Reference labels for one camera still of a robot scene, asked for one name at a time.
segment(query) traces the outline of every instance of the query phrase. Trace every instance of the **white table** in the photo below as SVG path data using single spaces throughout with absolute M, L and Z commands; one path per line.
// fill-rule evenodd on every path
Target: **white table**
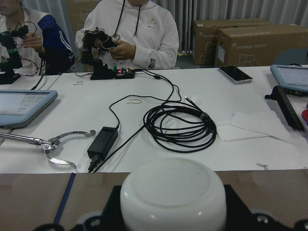
M 60 75 L 44 76 L 36 90 L 48 90 L 59 77 Z M 40 78 L 41 76 L 21 76 L 12 84 L 0 85 L 0 90 L 30 90 L 36 85 Z M 12 131 L 13 129 L 10 128 L 0 128 L 0 132 L 2 133 L 11 133 Z
M 183 97 L 197 99 L 198 106 L 207 112 L 217 125 L 230 122 L 236 112 L 252 114 L 270 110 L 274 110 L 286 124 L 277 102 L 264 99 L 264 96 L 270 94 L 272 88 L 277 85 L 270 68 L 241 69 L 253 78 L 252 83 L 231 84 L 217 68 L 156 72 L 178 85 Z M 74 74 L 61 75 L 50 88 L 58 91 L 57 100 L 26 128 L 16 129 L 13 134 L 47 140 L 75 130 L 94 129 L 99 132 L 102 127 L 117 125 L 116 118 L 108 107 L 118 99 L 129 94 L 151 95 L 165 99 L 171 91 L 166 82 L 146 74 L 137 74 L 135 79 L 123 80 L 90 81 L 89 78 L 80 78 Z M 306 107 L 308 97 L 289 98 L 300 115 Z M 140 104 L 127 104 L 129 101 L 126 100 L 113 107 L 120 119 L 121 127 L 119 137 L 111 151 L 142 125 L 142 117 L 146 111 L 159 104 L 153 100 L 141 99 L 141 101 Z M 80 135 L 72 135 L 62 140 L 61 154 L 55 156 L 74 162 L 77 170 L 49 162 L 44 156 L 42 146 L 5 141 L 0 146 L 0 173 L 87 172 L 90 163 L 87 149 L 93 140 L 94 137 L 84 138 Z M 144 129 L 118 151 L 100 171 L 131 172 L 149 161 L 166 156 L 194 159 L 215 171 L 262 170 L 258 163 L 267 165 L 268 169 L 308 167 L 307 147 L 294 146 L 271 137 L 239 141 L 221 141 L 217 137 L 208 149 L 192 154 L 177 154 L 157 145 Z

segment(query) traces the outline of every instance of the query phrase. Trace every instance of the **smartphone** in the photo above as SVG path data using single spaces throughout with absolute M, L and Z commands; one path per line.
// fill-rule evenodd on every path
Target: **smartphone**
M 252 78 L 248 74 L 241 71 L 234 65 L 221 66 L 219 68 L 219 71 L 221 71 L 229 80 L 231 80 L 235 84 L 249 83 L 252 81 Z

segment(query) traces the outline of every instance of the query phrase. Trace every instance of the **white cloth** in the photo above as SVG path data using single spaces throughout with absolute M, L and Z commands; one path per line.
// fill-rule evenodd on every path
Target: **white cloth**
M 85 26 L 76 33 L 76 46 L 82 50 L 85 30 L 101 28 L 106 34 L 112 36 L 115 33 L 123 0 L 102 0 L 88 15 Z M 171 13 L 148 1 L 141 6 L 138 19 L 139 6 L 132 7 L 125 2 L 123 14 L 117 34 L 120 40 L 136 45 L 135 58 L 126 61 L 112 59 L 110 53 L 101 55 L 103 63 L 109 68 L 143 68 L 143 69 L 172 69 L 176 63 L 179 48 L 179 35 L 176 23 Z
M 271 136 L 296 146 L 308 146 L 307 140 L 299 131 L 284 126 L 274 111 L 251 115 L 237 112 L 231 124 L 217 126 L 217 131 L 222 141 Z

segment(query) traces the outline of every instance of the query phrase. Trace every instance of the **cardboard box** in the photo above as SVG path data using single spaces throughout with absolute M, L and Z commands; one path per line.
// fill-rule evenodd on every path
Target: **cardboard box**
M 269 66 L 284 50 L 308 47 L 308 28 L 297 25 L 221 28 L 217 66 Z
M 218 29 L 239 26 L 265 26 L 271 24 L 265 19 L 196 20 L 193 22 L 192 54 L 197 64 L 214 64 Z
M 88 14 L 101 0 L 66 0 L 74 35 L 83 28 Z

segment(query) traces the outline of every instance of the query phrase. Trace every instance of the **blue and white jacket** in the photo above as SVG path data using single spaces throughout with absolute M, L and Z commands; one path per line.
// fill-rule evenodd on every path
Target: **blue and white jacket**
M 68 42 L 64 32 L 57 25 L 54 17 L 49 13 L 40 12 L 33 9 L 24 8 L 25 22 L 29 32 L 39 34 L 46 50 L 46 65 L 42 67 L 41 74 L 46 72 L 47 75 L 55 75 L 65 71 L 74 64 L 74 54 L 70 43 Z M 6 18 L 0 19 L 0 32 L 6 31 Z M 15 38 L 19 55 L 23 58 L 30 59 L 35 62 L 38 67 L 41 66 L 41 58 L 32 48 L 21 47 L 22 39 Z M 1 62 L 5 62 L 9 55 L 5 47 L 0 45 Z M 36 72 L 34 64 L 27 60 L 22 60 L 23 67 L 15 70 L 16 73 L 22 75 L 31 75 Z

